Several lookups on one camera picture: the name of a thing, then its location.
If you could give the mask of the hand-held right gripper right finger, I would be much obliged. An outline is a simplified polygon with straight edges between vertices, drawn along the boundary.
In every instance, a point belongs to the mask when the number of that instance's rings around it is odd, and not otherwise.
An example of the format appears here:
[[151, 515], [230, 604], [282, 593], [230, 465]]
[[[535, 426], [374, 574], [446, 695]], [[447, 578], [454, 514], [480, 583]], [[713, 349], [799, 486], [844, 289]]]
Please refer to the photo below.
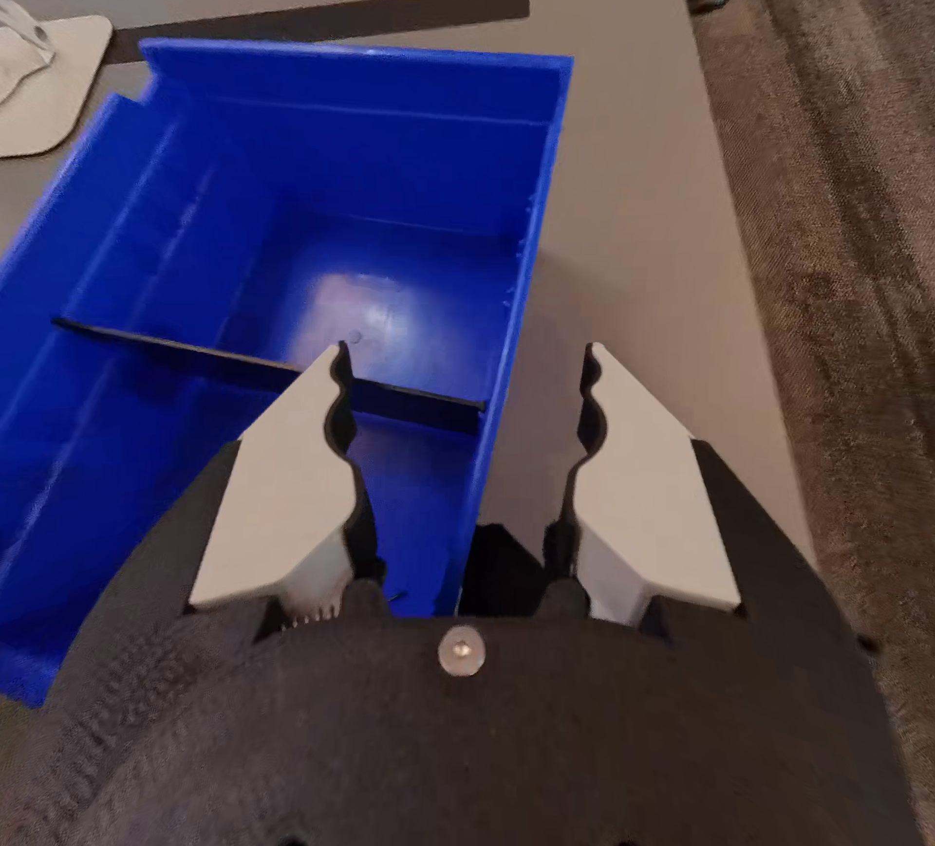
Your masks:
[[600, 342], [585, 348], [580, 398], [584, 454], [546, 529], [547, 572], [576, 580], [591, 617], [614, 624], [641, 623], [658, 597], [735, 612], [693, 435]]

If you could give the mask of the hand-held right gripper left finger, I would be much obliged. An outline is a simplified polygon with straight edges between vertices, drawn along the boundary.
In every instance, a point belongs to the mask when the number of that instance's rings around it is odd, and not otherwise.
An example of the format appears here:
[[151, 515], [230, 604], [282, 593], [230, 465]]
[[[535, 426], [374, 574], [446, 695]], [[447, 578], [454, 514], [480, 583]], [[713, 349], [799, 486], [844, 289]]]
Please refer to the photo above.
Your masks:
[[193, 609], [271, 599], [305, 624], [337, 618], [353, 582], [382, 583], [375, 515], [349, 455], [353, 382], [348, 345], [330, 345], [240, 435]]

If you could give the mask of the black bin divider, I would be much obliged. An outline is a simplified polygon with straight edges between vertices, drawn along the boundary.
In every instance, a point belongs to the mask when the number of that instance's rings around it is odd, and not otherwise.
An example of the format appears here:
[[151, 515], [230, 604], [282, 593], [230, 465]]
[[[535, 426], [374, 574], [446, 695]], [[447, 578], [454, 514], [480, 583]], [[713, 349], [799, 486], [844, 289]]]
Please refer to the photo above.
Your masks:
[[[52, 324], [95, 341], [120, 348], [133, 347], [164, 368], [255, 392], [279, 395], [303, 373], [301, 368], [285, 362], [87, 325], [63, 316], [54, 316]], [[440, 396], [356, 377], [348, 352], [338, 361], [337, 379], [349, 393], [352, 410], [364, 414], [470, 436], [480, 432], [485, 417], [483, 401]]]

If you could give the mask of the blue plastic bin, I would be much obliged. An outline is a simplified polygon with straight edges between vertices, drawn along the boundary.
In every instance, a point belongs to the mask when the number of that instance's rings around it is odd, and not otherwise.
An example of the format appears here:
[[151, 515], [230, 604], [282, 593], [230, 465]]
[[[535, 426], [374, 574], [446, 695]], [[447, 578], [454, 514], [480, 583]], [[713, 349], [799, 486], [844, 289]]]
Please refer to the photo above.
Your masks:
[[476, 436], [354, 411], [397, 615], [452, 614], [574, 60], [148, 38], [2, 258], [2, 696], [44, 704], [99, 595], [275, 394], [54, 316], [486, 404]]

